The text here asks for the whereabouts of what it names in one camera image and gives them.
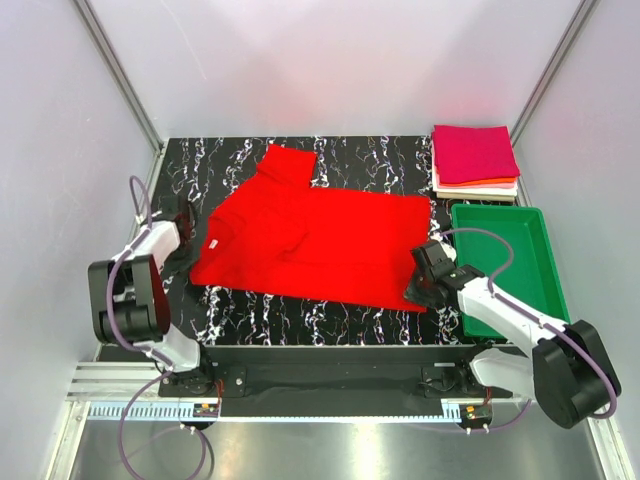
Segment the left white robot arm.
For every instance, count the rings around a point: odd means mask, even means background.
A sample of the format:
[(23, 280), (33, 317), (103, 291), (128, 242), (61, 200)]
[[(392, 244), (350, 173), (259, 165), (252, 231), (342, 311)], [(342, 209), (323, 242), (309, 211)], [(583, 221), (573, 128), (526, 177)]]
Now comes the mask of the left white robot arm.
[(181, 374), (181, 384), (196, 396), (215, 386), (216, 372), (202, 363), (198, 343), (173, 324), (161, 273), (191, 253), (194, 208), (182, 195), (166, 197), (152, 225), (123, 252), (88, 267), (92, 326), (97, 340), (140, 352)]

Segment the red t shirt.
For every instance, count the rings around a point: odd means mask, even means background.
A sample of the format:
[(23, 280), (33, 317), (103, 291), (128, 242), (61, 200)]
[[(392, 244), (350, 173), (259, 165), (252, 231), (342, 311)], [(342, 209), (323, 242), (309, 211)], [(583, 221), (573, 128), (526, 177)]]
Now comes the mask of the red t shirt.
[(428, 237), (429, 199), (314, 187), (315, 164), (312, 152), (270, 146), (209, 216), (191, 282), (420, 311), (404, 291), (410, 251)]

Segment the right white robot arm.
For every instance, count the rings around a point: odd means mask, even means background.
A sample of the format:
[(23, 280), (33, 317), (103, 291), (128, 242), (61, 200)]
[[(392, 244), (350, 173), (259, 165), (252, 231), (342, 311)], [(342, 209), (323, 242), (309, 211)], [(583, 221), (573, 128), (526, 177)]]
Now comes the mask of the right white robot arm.
[(406, 300), (427, 308), (454, 304), (520, 351), (481, 348), (454, 371), (460, 393), (472, 397), (497, 387), (518, 394), (565, 429), (616, 412), (621, 384), (592, 324), (569, 324), (529, 306), (498, 287), (494, 276), (456, 265), (440, 241), (430, 240), (411, 255), (415, 270)]

